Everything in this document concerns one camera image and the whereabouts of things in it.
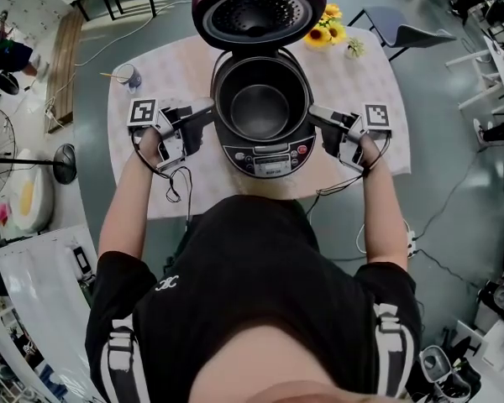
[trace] flower vase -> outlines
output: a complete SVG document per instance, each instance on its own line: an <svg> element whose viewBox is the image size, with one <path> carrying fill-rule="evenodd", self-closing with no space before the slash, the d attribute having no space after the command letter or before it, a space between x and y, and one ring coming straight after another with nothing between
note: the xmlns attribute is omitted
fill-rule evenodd
<svg viewBox="0 0 504 403"><path fill-rule="evenodd" d="M345 58L348 60L358 60L359 57L357 54L354 52L353 48L346 46L345 47L345 52L344 52Z"/></svg>

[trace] backpack strap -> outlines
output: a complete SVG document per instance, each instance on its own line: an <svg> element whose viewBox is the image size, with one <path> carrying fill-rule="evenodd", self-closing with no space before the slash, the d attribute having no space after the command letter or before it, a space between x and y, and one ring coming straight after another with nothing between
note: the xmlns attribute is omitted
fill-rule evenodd
<svg viewBox="0 0 504 403"><path fill-rule="evenodd" d="M133 316L112 321L113 330L102 348L102 384L111 403L150 403Z"/></svg>
<svg viewBox="0 0 504 403"><path fill-rule="evenodd" d="M398 397L405 387L414 360L414 340L397 317L397 306L374 305L375 340L379 353L377 395Z"/></svg>

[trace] inner pot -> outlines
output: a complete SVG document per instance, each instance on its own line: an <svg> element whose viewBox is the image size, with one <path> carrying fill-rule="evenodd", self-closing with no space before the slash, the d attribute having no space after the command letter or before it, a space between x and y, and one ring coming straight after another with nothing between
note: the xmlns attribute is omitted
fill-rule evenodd
<svg viewBox="0 0 504 403"><path fill-rule="evenodd" d="M238 136L272 142L301 125L307 113L308 90L291 63L254 57L225 71L215 102L219 117Z"/></svg>

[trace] open lid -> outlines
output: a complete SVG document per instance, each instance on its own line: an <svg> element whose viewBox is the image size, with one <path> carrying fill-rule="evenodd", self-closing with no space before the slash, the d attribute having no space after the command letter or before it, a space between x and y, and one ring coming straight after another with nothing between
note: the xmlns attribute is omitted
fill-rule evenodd
<svg viewBox="0 0 504 403"><path fill-rule="evenodd" d="M198 33L215 48L278 49L304 37L326 4L327 0L192 0L192 18Z"/></svg>

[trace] gray floor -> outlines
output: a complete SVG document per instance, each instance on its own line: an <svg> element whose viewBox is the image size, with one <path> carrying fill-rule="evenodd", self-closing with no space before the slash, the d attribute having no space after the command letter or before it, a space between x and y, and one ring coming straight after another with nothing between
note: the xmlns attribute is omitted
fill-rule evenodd
<svg viewBox="0 0 504 403"><path fill-rule="evenodd" d="M329 1L342 8L345 23L365 5L387 5L400 8L412 24L422 29L447 29L458 38L466 38L470 45L476 42L476 47L482 49L477 27L469 23L463 30L460 22L446 13L447 0ZM87 10L101 16L105 13L99 0L91 0ZM77 70L75 130L79 180L95 243L115 189L108 155L108 80L98 73L111 71L136 55L195 34L190 11L189 5L180 5L162 13L145 29L119 41ZM139 25L134 17L127 20L130 22L86 31L77 61L86 60L112 39ZM367 28L369 25L361 19L356 26ZM392 63L405 102L412 146L412 174L396 177L396 190L404 216L416 234L422 232L425 223L442 207L475 158L478 144L472 118L490 120L491 105L497 103L496 100L481 102L466 109L464 114L458 111L458 102L477 93L474 72L470 64L449 70L444 62L466 53L461 41L457 41L429 50L409 50ZM478 154L469 177L455 192L444 214L417 241L418 248L477 283L500 273L504 247L503 162L504 148L491 148ZM311 201L305 199L303 204L308 206ZM359 256L354 239L362 221L361 186L322 198L313 213L313 227L323 254L332 259ZM163 260L175 249L182 230L182 219L149 223L145 260L157 275L161 275ZM362 264L363 260L339 262L350 273ZM472 320L474 289L468 289L422 254L411 260L409 271L417 282L417 298L425 306L426 343L432 342L443 327L453 325L456 319Z"/></svg>

